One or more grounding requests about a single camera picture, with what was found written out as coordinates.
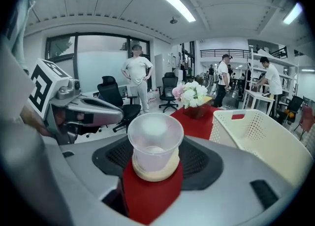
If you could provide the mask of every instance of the flower bouquet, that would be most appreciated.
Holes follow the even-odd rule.
[[[184,114],[194,119],[201,118],[205,114],[205,110],[201,106],[204,104],[207,92],[207,88],[196,81],[181,84],[172,91],[174,98],[183,103]]]

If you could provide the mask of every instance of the black railing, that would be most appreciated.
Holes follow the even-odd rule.
[[[273,57],[276,57],[278,59],[285,59],[287,58],[287,52],[286,52],[286,47],[282,48],[282,49],[279,49],[275,52],[272,52],[271,55]]]
[[[285,59],[287,58],[287,51],[286,51],[286,47],[282,48],[282,49],[279,49],[273,53],[271,53],[272,56],[276,57],[276,58],[279,58],[279,59]],[[294,56],[297,57],[297,56],[301,56],[301,55],[304,55],[303,53],[297,51],[297,50],[294,50]]]
[[[251,52],[243,49],[208,49],[200,50],[200,56],[203,57],[222,57],[224,54],[228,54],[233,58],[247,58]]]

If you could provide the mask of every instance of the plastic cup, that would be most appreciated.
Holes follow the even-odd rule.
[[[184,129],[175,118],[148,113],[135,118],[128,127],[139,166],[146,172],[162,170],[184,138]]]

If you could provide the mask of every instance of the white flower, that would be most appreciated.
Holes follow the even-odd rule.
[[[196,89],[196,87],[199,86],[199,83],[197,83],[196,81],[193,81],[190,85],[191,89]]]
[[[181,98],[186,99],[186,100],[190,100],[190,99],[194,98],[195,95],[196,95],[196,92],[194,90],[186,90],[182,94]]]
[[[198,86],[196,87],[196,92],[198,96],[206,96],[208,90],[205,86],[201,86],[198,84]]]
[[[197,99],[197,98],[191,99],[190,102],[189,102],[189,105],[190,105],[191,107],[197,107],[197,106],[199,106],[198,99]]]
[[[184,91],[185,91],[185,90],[190,90],[190,89],[191,89],[190,85],[191,85],[191,82],[187,82],[187,83],[184,85]]]

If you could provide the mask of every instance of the white pants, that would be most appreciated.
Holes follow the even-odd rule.
[[[144,111],[149,110],[148,105],[148,97],[147,97],[147,82],[142,81],[138,86],[136,87],[130,87],[130,91],[133,97],[137,97],[133,100],[134,104],[140,104],[140,100],[142,102],[142,107]]]

